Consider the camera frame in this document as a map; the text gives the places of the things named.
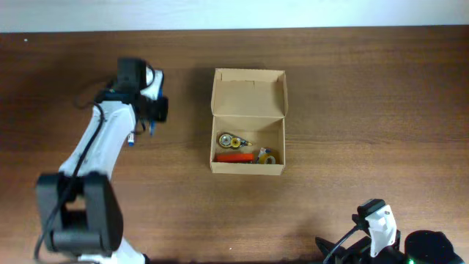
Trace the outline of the blue ballpoint pen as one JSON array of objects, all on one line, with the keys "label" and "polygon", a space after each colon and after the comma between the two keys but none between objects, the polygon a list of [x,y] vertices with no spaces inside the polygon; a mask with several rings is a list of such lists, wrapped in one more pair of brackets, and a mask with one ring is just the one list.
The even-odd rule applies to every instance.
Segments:
[{"label": "blue ballpoint pen", "polygon": [[149,134],[153,136],[155,133],[156,122],[154,120],[149,121]]}]

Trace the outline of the blue white marker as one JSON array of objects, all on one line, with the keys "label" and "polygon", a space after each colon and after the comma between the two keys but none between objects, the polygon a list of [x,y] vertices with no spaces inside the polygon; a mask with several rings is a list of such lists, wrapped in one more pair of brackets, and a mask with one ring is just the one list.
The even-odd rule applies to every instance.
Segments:
[{"label": "blue white marker", "polygon": [[135,134],[134,133],[130,133],[128,135],[128,145],[130,147],[132,147],[133,145],[135,144]]}]

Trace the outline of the yellow tape roll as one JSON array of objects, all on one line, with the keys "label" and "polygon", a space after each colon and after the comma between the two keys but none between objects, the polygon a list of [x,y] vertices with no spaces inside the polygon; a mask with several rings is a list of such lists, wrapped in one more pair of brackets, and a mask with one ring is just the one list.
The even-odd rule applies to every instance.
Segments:
[{"label": "yellow tape roll", "polygon": [[265,153],[260,156],[259,163],[260,164],[276,164],[276,158],[269,153]]}]

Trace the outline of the red stapler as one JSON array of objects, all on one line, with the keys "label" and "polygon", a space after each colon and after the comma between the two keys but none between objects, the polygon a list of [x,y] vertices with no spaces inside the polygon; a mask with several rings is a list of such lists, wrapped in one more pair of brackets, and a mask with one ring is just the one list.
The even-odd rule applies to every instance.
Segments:
[{"label": "red stapler", "polygon": [[215,162],[221,163],[252,163],[253,153],[221,153],[215,157]]}]

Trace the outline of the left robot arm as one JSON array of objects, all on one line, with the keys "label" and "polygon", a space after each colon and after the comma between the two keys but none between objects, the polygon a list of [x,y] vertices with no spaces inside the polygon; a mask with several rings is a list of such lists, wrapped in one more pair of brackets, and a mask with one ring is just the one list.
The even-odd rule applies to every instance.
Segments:
[{"label": "left robot arm", "polygon": [[111,176],[124,142],[155,131],[168,116],[164,73],[143,59],[124,57],[117,73],[83,107],[92,117],[70,157],[54,173],[42,173],[35,186],[42,232],[33,260],[43,263],[41,248],[60,253],[69,263],[149,263],[123,235],[124,219]]}]

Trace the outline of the brown cardboard box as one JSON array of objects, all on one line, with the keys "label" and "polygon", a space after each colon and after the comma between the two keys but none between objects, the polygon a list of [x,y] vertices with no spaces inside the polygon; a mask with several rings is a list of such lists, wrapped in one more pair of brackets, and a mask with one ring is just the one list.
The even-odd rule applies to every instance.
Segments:
[{"label": "brown cardboard box", "polygon": [[[285,128],[288,112],[287,75],[283,70],[217,68],[211,98],[213,115],[210,169],[213,173],[281,175],[285,169]],[[232,133],[253,145],[222,148],[218,137]],[[260,149],[268,148],[276,164],[260,164]],[[221,153],[253,153],[252,163],[221,163]]]}]

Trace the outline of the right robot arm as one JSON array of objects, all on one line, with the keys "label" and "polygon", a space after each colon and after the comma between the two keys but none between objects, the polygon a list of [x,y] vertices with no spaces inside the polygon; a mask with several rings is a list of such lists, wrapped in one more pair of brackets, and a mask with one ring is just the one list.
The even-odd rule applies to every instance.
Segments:
[{"label": "right robot arm", "polygon": [[391,206],[383,199],[369,199],[352,215],[355,223],[337,242],[316,237],[324,263],[353,264],[459,264],[464,260],[441,231],[410,233],[400,251],[401,232]]}]

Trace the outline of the yellow black correction tape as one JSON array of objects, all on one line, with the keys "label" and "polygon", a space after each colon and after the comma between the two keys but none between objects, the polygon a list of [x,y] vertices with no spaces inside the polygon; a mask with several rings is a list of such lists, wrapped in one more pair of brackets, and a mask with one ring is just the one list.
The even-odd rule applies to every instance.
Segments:
[{"label": "yellow black correction tape", "polygon": [[249,147],[253,145],[250,141],[232,133],[222,133],[218,137],[218,144],[220,147],[228,149],[239,149],[240,147]]}]

